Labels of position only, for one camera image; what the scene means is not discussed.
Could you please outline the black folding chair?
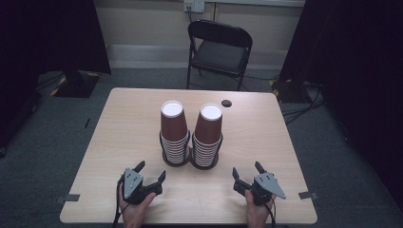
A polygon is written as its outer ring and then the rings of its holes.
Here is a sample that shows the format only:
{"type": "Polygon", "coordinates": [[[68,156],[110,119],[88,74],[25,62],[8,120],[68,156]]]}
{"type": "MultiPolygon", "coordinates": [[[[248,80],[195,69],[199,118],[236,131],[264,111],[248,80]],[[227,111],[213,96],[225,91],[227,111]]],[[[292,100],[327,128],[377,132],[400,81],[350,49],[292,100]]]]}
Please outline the black folding chair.
{"type": "Polygon", "coordinates": [[[243,83],[253,39],[243,28],[210,20],[196,20],[187,27],[190,40],[186,87],[191,69],[238,78],[237,91],[243,83]]]}

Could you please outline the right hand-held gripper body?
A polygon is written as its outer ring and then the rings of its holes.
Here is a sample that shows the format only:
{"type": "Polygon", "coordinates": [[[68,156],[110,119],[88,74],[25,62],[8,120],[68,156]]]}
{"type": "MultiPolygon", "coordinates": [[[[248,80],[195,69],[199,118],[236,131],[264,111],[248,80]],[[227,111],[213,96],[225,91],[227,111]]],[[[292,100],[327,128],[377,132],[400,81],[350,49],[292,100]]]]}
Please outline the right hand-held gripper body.
{"type": "Polygon", "coordinates": [[[286,195],[279,186],[278,180],[269,172],[256,175],[251,190],[256,205],[269,202],[273,195],[283,200],[286,199],[286,195]]]}

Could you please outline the white wall socket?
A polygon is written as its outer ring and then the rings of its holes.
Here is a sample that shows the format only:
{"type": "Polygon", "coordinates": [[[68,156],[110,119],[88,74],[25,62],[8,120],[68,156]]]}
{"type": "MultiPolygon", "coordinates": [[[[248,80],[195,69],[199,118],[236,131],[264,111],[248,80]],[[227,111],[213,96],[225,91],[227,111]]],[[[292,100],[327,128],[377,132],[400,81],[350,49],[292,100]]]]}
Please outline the white wall socket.
{"type": "Polygon", "coordinates": [[[202,0],[183,0],[184,12],[204,13],[205,2],[202,0]]]}

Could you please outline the stack of brown paper cups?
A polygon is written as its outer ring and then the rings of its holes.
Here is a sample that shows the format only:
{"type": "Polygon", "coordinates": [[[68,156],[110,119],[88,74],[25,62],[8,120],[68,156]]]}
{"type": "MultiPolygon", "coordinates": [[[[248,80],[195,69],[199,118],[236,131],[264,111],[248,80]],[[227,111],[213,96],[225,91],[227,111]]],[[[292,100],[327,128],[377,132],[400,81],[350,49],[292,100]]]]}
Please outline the stack of brown paper cups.
{"type": "Polygon", "coordinates": [[[167,101],[161,107],[160,134],[169,141],[179,141],[190,132],[187,127],[184,109],[179,101],[167,101]]]}
{"type": "Polygon", "coordinates": [[[192,143],[192,162],[196,166],[200,169],[210,169],[218,163],[222,138],[219,138],[214,143],[206,144],[200,142],[196,135],[193,135],[192,143]]]}

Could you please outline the person's left hand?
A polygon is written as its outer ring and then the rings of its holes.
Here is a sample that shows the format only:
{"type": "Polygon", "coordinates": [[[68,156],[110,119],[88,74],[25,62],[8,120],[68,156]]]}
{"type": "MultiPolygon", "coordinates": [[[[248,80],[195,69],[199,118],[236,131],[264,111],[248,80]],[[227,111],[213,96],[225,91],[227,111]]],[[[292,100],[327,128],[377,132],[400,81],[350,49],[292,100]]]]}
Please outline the person's left hand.
{"type": "Polygon", "coordinates": [[[124,201],[122,196],[119,196],[119,206],[123,217],[124,228],[141,228],[146,210],[155,197],[155,193],[150,193],[139,205],[133,205],[124,201]]]}

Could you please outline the person's right hand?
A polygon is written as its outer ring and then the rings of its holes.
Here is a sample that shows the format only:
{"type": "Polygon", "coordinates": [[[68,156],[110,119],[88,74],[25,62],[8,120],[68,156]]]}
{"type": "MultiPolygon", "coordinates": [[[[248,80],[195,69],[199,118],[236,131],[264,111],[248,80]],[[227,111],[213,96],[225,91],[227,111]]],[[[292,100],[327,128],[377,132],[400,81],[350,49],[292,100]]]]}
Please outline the person's right hand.
{"type": "Polygon", "coordinates": [[[250,190],[245,190],[246,199],[246,222],[248,228],[264,228],[266,220],[270,213],[269,209],[273,207],[275,198],[272,198],[265,206],[257,206],[254,203],[254,197],[250,190]]]}

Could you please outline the black stand base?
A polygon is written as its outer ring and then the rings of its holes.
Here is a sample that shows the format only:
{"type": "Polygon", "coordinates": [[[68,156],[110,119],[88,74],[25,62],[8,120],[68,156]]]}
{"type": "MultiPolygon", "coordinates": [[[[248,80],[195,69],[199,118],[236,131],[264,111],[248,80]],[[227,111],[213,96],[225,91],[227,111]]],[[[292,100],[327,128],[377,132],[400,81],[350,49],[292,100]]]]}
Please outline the black stand base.
{"type": "Polygon", "coordinates": [[[54,97],[89,98],[95,88],[100,74],[96,72],[77,71],[68,73],[50,92],[54,97]]]}
{"type": "Polygon", "coordinates": [[[280,82],[278,80],[271,80],[269,85],[280,103],[302,104],[304,102],[302,85],[291,81],[280,82]]]}

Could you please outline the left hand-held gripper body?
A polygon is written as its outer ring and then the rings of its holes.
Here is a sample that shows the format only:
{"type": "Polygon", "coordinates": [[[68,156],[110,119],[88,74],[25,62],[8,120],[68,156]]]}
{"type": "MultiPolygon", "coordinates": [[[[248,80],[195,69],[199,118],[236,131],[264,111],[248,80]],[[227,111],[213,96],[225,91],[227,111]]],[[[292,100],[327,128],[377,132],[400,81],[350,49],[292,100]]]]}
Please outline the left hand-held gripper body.
{"type": "Polygon", "coordinates": [[[121,190],[124,201],[133,205],[139,205],[155,190],[156,184],[151,183],[144,186],[144,177],[135,170],[127,168],[124,171],[121,190]]]}

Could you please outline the black curtain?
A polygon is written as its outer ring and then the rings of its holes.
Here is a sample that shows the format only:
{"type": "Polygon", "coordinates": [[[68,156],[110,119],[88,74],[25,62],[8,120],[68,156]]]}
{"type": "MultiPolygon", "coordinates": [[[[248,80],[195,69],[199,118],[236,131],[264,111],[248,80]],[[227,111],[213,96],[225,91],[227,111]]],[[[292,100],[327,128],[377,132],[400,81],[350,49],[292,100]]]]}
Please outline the black curtain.
{"type": "Polygon", "coordinates": [[[94,0],[0,0],[0,158],[49,71],[111,72],[94,0]]]}
{"type": "Polygon", "coordinates": [[[323,87],[403,209],[403,0],[305,0],[280,78],[323,87]]]}

